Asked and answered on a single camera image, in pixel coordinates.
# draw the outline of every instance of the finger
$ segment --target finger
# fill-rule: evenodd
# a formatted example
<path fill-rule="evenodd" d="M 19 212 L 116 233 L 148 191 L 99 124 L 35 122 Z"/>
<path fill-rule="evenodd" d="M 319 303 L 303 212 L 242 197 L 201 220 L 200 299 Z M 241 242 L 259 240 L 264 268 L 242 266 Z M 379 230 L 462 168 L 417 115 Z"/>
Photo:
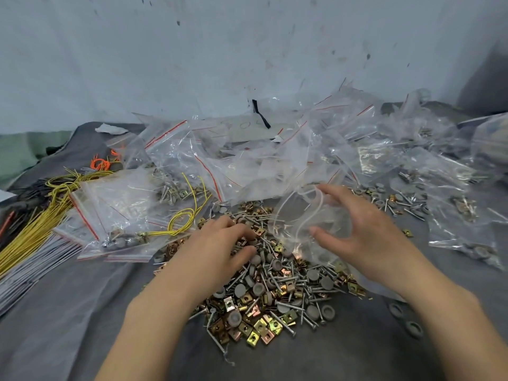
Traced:
<path fill-rule="evenodd" d="M 346 186 L 333 186 L 331 184 L 318 184 L 317 188 L 325 194 L 332 195 L 341 205 L 351 212 L 359 203 L 359 197 L 351 192 Z"/>
<path fill-rule="evenodd" d="M 333 252 L 336 256 L 343 258 L 345 261 L 349 261 L 351 249 L 347 239 L 336 238 L 316 226 L 309 227 L 309 231 L 322 248 Z"/>
<path fill-rule="evenodd" d="M 229 262 L 229 271 L 231 276 L 240 270 L 240 268 L 246 264 L 256 254 L 256 248 L 254 246 L 245 246 L 243 249 L 238 251 L 235 256 L 231 257 Z"/>
<path fill-rule="evenodd" d="M 203 224 L 203 227 L 201 227 L 201 230 L 209 230 L 213 227 L 213 224 L 215 223 L 215 219 L 209 219 L 205 224 Z"/>
<path fill-rule="evenodd" d="M 223 215 L 217 220 L 217 222 L 215 222 L 213 228 L 215 230 L 220 230 L 225 229 L 226 227 L 231 227 L 234 224 L 235 222 L 228 215 Z"/>
<path fill-rule="evenodd" d="M 244 237 L 245 239 L 251 241 L 253 239 L 256 239 L 257 236 L 256 233 L 249 226 L 243 223 L 235 224 L 234 226 L 229 227 L 224 231 L 227 233 L 232 243 L 235 243 L 241 237 Z"/>

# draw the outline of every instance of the black strap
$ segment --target black strap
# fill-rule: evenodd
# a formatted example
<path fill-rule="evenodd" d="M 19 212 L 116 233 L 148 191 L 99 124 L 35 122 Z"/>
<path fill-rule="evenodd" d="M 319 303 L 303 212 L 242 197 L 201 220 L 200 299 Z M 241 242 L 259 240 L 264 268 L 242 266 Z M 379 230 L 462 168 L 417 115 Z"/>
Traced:
<path fill-rule="evenodd" d="M 257 110 L 257 100 L 252 99 L 252 105 L 254 106 L 254 113 L 261 116 L 261 119 L 263 119 L 263 123 L 265 124 L 266 128 L 268 129 L 272 128 L 272 126 L 270 126 L 270 124 L 268 124 L 268 122 L 266 121 L 265 117 L 262 114 L 260 114 L 259 111 Z"/>

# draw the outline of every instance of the green fabric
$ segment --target green fabric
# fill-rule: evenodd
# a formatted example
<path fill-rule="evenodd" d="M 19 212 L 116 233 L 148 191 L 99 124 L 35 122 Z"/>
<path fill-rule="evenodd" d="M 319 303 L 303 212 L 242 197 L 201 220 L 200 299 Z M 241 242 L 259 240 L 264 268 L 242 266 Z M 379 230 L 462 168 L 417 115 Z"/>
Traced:
<path fill-rule="evenodd" d="M 47 147 L 64 145 L 72 131 L 0 135 L 0 189 L 47 156 Z"/>

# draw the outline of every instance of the white wall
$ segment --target white wall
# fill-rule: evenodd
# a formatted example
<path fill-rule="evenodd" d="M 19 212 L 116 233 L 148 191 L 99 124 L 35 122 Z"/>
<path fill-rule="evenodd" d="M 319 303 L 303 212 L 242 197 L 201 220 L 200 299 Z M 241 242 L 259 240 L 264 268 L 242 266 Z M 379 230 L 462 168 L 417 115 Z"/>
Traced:
<path fill-rule="evenodd" d="M 508 35 L 508 0 L 0 0 L 0 133 L 235 115 L 326 97 L 456 103 Z"/>

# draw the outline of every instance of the right hand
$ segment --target right hand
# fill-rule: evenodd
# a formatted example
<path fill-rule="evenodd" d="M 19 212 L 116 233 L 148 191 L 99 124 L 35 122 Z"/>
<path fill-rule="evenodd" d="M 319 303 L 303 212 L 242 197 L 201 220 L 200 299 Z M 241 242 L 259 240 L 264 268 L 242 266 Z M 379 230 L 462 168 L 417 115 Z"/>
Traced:
<path fill-rule="evenodd" d="M 422 265 L 430 262 L 384 211 L 344 186 L 317 185 L 343 205 L 351 216 L 352 234 L 336 238 L 319 227 L 310 233 L 319 245 L 353 265 L 368 279 L 401 293 Z"/>

